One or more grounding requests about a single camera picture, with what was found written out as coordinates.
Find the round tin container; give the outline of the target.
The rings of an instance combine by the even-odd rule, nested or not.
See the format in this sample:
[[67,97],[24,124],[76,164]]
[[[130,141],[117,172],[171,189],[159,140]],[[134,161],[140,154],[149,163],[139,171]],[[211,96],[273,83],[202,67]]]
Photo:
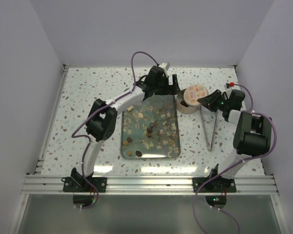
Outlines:
[[179,94],[176,95],[176,109],[183,114],[193,114],[197,110],[199,110],[199,106],[190,106],[184,100],[184,92],[183,89]]

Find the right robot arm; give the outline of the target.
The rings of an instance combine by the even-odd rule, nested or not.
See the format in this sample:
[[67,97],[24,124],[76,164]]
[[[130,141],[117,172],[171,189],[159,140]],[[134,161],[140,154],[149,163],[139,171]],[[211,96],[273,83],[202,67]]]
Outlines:
[[212,112],[222,112],[226,122],[236,125],[233,150],[220,164],[212,168],[208,177],[199,178],[196,192],[221,193],[234,187],[238,171],[249,161],[268,153],[271,148],[272,125],[267,117],[242,111],[245,93],[228,89],[198,99],[198,102]]

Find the silver embossed tin lid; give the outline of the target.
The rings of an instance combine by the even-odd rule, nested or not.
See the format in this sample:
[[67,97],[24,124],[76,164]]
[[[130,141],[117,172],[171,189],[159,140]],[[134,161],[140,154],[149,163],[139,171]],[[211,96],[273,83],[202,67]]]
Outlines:
[[197,107],[200,106],[198,99],[208,96],[208,90],[205,86],[200,84],[194,84],[189,86],[183,94],[183,99],[188,106]]

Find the metal serving tongs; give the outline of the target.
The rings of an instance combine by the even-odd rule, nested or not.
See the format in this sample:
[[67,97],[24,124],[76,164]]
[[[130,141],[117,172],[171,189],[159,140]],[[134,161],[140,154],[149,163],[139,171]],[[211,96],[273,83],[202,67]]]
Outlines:
[[212,112],[204,106],[200,106],[199,114],[201,117],[202,129],[205,137],[207,151],[211,152],[213,147],[214,132],[216,128],[218,113]]

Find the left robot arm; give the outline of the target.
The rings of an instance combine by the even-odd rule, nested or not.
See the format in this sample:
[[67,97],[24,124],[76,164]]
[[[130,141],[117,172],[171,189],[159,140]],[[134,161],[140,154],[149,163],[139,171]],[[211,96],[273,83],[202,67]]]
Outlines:
[[112,137],[118,117],[122,118],[121,140],[133,142],[122,146],[121,153],[130,152],[137,157],[176,158],[181,147],[175,96],[181,93],[177,75],[167,74],[168,64],[153,66],[147,75],[134,80],[133,88],[119,96],[94,101],[87,119],[88,144],[79,166],[62,178],[66,193],[105,192],[106,178],[94,177],[96,159],[106,140]]

